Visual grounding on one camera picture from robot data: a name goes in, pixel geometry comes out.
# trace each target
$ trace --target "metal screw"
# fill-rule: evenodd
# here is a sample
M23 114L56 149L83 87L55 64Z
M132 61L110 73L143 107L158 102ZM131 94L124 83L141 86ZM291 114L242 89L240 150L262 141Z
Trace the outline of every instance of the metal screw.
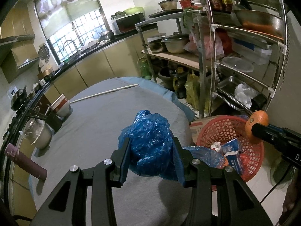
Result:
M71 172L76 172L76 171L78 170L78 166L73 165L73 166L71 166L71 167L69 168L69 170L70 170Z
M194 165L198 165L198 164L201 163L201 161L200 161L199 159L193 159L191 162L192 162L192 164L194 164Z
M227 172L233 172L233 170L234 170L233 167L231 167L231 166L226 166L225 169Z
M111 165L113 163L111 159L105 159L103 162L105 165Z

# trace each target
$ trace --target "chopstick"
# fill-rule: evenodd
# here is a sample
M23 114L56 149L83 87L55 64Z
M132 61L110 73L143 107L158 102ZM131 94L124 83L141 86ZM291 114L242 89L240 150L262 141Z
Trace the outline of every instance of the chopstick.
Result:
M88 99L88 98L96 97L96 96L107 94L107 93L111 93L111 92L116 92L116 91L119 91L119 90L122 90L122 89L127 89L127 88L130 88L130 87L136 87L136 86L139 86L139 83L133 84L133 85L124 86L124 87L115 88L115 89L112 89L112 90L108 90L108 91L105 91L105 92L100 92L100 93L97 93L97 94L94 94L94 95L90 95L90 96L87 96L87 97L84 97L84 98L80 98L80 99L71 101L70 104L73 104L73 103L76 103L78 101L82 101L82 100L85 100L85 99Z

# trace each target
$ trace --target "gray tablecloth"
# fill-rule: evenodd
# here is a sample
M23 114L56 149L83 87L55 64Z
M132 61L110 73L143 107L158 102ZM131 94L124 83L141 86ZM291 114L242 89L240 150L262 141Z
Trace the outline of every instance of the gray tablecloth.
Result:
M79 93L72 100L129 85L108 79ZM44 150L35 150L32 160L44 167L45 182L30 177L37 210L67 173L71 165L94 167L117 149L121 130L132 124L138 111L147 109L166 117L182 146L191 143L187 118L175 104L141 87L83 100L71 105L73 113ZM160 177L140 177L129 171L122 188L113 188L117 225L181 225L191 196L179 182ZM91 188L88 188L87 225L91 225Z

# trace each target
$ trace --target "metal rack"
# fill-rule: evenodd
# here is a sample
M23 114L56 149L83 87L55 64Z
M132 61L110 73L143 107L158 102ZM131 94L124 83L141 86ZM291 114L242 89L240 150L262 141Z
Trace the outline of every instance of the metal rack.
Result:
M211 77L211 85L210 85L209 115L211 115L211 113L212 113L212 102L213 102L213 98L215 96L222 97L227 104L229 104L231 107L235 107L231 103L229 103L228 100L230 100L231 102L234 102L235 105L241 107L248 114L252 114L252 111L250 109L248 109L246 106L244 106L241 102L237 101L230 94L227 94L227 93L223 92L223 94L225 95L225 97L224 97L224 96L221 96L218 93L218 89L216 87L216 69L217 69L218 66L230 69L230 70L234 71L236 74L238 74L238 75L240 75L240 76L242 76L242 77L244 77L248 80L251 80L252 82L257 83L258 85L260 85L264 89L267 89L269 91L269 94L268 94L267 104L264 108L264 110L266 111L267 108L269 107L270 103L271 103L271 100L273 99L273 97L275 95L276 89L279 85L281 73L283 72L284 65L287 61L287 57L286 57L287 48L288 48L288 44L287 44L287 18L286 18L285 6L284 6L284 3L283 3L283 0L247 0L250 4L255 4L255 5L262 6L264 8L269 8L271 10L275 10L275 11L279 12L281 18L283 19L283 25L284 25L284 28L283 28L284 29L284 31L283 31L283 41L280 41L280 40L275 39L275 38L268 37L266 35L263 35L260 32L257 33L257 32L253 32L253 31L248 31L248 30L243 29L243 28L237 28L237 27L232 27L232 26L225 26L225 25L215 24L214 23L213 12L212 12L212 9L211 9L210 0L206 0L206 1L207 1L207 6L208 6L207 17L208 17L209 24L211 26L211 31L214 35L214 40L213 40L213 50L214 50L213 59L214 59L214 62L212 62L212 64L211 64L211 72L212 72L211 76L212 77ZM263 40L266 40L267 43L270 44L270 45L272 45L272 44L277 45L277 48L279 49L280 53L279 53L279 57L278 57L278 63L276 64L276 73L275 73L272 85L269 86L269 85L265 84L262 80L255 79L254 77L252 77L252 76L250 76L246 73L237 71L236 69L233 69L233 68L231 68L231 67L229 67L225 64L222 64L221 62L219 62L216 59L216 42L215 42L215 29L216 28L222 28L226 31L229 31L229 32L232 32L232 33L235 33L235 34L242 34L244 36L252 36L253 38L257 38L258 40L263 39Z
M283 40L279 40L275 37L269 37L265 34L262 34L260 32L254 32L254 31L249 31L243 28L238 28L236 26L229 26L227 21L230 19L228 14L223 14L223 13L217 13L213 12L211 8L211 3L210 0L206 0L207 2L207 8L205 11L197 11L197 13L201 14L201 17L206 17L206 20L208 21L210 25L210 34L212 35L212 43L213 43L213 57L210 60L210 65L211 65L211 81L210 81L210 95L209 95L209 116L211 116L212 111L213 111L213 101L214 98L220 97L226 102L228 105L230 105L232 108L237 109L237 110L244 110L246 113L249 115L252 114L252 111L248 109L246 106L244 106L241 102L236 100L233 96L230 94L227 94L226 92L219 91L216 86L216 70L217 67L220 68L226 68L229 70L232 70L235 72L235 74L242 76L243 78L246 78L254 83L257 83L259 86L262 87L262 89L268 90L268 101L267 104L264 108L266 111L267 108L269 107L271 100L273 99L276 89L279 85L280 81L280 76L283 72L283 69L285 67L285 64L287 63L287 52L288 52L288 34L287 34L287 18L286 18L286 13L285 13L285 5L283 3L283 0L247 0L250 4L254 4L257 6L261 6L264 8L268 8L274 11L278 11L281 18L283 19L283 26L284 26L284 31L283 31ZM139 32L140 38L142 40L142 46L144 48L144 52L146 52L146 57L147 57L147 62L152 74L152 77L155 82L156 77L154 75L154 71L151 65L151 56L158 57L158 58L164 58L173 62L176 62L178 64L187 66L191 69L198 70L200 73L200 118L204 117L204 110L205 110L205 100L206 100L206 90L205 90L205 85L207 84L205 82L205 76L206 76L206 63L208 64L208 60L205 59L205 54L202 52L205 52L205 46L204 46L204 36L203 36L203 30L202 30L202 19L198 23L194 22L195 25L198 24L198 32L199 32L199 39L200 39L200 50L199 50L199 57L196 58L191 58L187 57L185 55L172 55L169 53L158 53L158 54L152 54L147 50L147 44L145 43L141 26L163 21L163 20L168 20L168 19L176 19L177 26L179 32L181 32L181 26L179 22L179 18L183 16L183 12L180 13L174 13L174 14L169 14L169 15L164 15L160 16L158 18L150 19L143 21L141 23L136 24L136 29ZM265 40L269 45L276 45L278 50L279 50L279 57L277 63L270 62L276 66L276 72L274 76L273 83L271 85L267 85L263 82L262 80L255 79L254 77L244 73L237 71L234 68L231 68L217 60L216 57L216 33L215 30L217 28L224 29L228 32L234 33L234 34L241 34L246 37L252 37L256 38L258 40Z

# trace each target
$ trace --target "purple bottle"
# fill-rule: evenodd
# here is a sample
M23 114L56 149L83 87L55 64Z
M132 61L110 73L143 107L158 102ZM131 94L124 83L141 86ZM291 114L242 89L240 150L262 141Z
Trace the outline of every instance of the purple bottle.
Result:
M32 176L45 181L47 178L47 170L37 163L33 162L26 155L20 152L15 146L9 143L5 149L5 155L16 165L28 172Z

